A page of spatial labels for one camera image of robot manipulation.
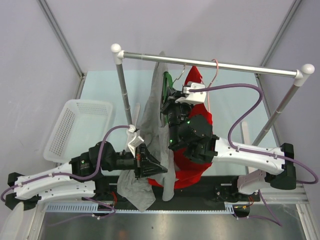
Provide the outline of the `green velvet hanger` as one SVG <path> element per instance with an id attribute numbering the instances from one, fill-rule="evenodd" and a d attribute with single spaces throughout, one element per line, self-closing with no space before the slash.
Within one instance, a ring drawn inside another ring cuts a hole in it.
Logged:
<path id="1" fill-rule="evenodd" d="M 185 70 L 186 70 L 186 65 L 184 64 L 180 75 L 178 77 L 176 77 L 174 80 L 173 80 L 172 75 L 169 73 L 168 70 L 166 70 L 163 73 L 162 95 L 161 95 L 161 105 L 160 105 L 160 109 L 161 110 L 164 107 L 164 105 L 166 104 L 166 101 L 167 101 L 167 98 L 168 98 L 169 89 L 173 88 L 174 83 L 183 76 Z"/>

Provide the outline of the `pink wire hanger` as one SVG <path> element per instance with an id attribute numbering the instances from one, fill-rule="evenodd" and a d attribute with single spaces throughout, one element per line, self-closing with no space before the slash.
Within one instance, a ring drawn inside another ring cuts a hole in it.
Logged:
<path id="1" fill-rule="evenodd" d="M 216 63 L 216 71 L 215 71 L 214 77 L 212 78 L 211 82 L 207 85 L 207 88 L 210 88 L 212 86 L 212 84 L 216 80 L 216 78 L 218 76 L 218 72 L 219 72 L 219 62 L 218 62 L 218 60 L 216 58 L 213 58 L 211 61 Z M 209 113 L 211 113 L 209 93 L 207 93 L 206 97 L 207 97 L 207 110 L 208 110 Z"/>

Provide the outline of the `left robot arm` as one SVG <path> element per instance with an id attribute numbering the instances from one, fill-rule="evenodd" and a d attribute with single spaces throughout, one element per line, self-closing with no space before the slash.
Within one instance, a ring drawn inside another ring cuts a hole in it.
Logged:
<path id="1" fill-rule="evenodd" d="M 29 176 L 10 173 L 7 178 L 9 188 L 0 195 L 0 199 L 11 210 L 20 202 L 25 210 L 30 210 L 47 198 L 106 200 L 111 188 L 103 172 L 117 170 L 132 170 L 136 179 L 168 171 L 149 152 L 145 143 L 139 144 L 133 151 L 117 152 L 110 142 L 101 141 L 87 152 L 51 170 Z"/>

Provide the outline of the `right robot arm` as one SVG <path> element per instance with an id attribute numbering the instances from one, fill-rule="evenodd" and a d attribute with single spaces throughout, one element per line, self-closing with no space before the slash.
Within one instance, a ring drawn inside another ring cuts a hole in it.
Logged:
<path id="1" fill-rule="evenodd" d="M 231 196 L 237 201 L 260 189 L 296 188 L 296 168 L 284 159 L 293 151 L 290 145 L 271 149 L 239 143 L 232 145 L 227 139 L 213 134 L 212 124 L 205 116 L 191 115 L 200 104 L 176 90 L 164 97 L 161 112 L 168 120 L 170 150 L 181 151 L 185 158 L 198 165 L 226 162 L 254 168 L 253 172 L 239 176 L 236 185 L 230 188 Z"/>

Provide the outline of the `red t shirt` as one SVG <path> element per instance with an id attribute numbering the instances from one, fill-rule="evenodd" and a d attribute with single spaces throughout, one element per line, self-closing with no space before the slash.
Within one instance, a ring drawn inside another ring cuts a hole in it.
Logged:
<path id="1" fill-rule="evenodd" d="M 207 122 L 208 125 L 213 125 L 212 114 L 203 103 L 193 106 L 188 118 L 200 120 L 202 124 Z M 209 157 L 213 156 L 213 148 L 206 149 L 204 144 L 190 144 L 186 148 L 174 151 L 173 160 L 178 170 L 174 171 L 177 180 L 173 188 L 183 189 L 199 182 L 204 171 L 212 165 Z"/>

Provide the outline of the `grey t shirt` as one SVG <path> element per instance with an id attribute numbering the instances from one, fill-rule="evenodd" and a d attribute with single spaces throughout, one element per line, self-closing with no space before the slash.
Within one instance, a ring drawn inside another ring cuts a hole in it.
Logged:
<path id="1" fill-rule="evenodd" d="M 169 149 L 169 125 L 165 123 L 161 113 L 163 73 L 168 70 L 165 63 L 157 62 L 154 67 L 151 89 L 144 107 L 141 123 L 141 137 L 145 140 L 149 152 L 167 168 L 167 173 L 150 177 L 164 189 L 162 200 L 170 201 L 174 196 L 174 183 L 176 173 L 174 166 L 174 153 Z M 135 178 L 133 170 L 120 172 L 117 181 L 117 193 L 128 197 L 128 201 L 140 212 L 147 210 L 156 200 L 152 186 L 146 177 Z"/>

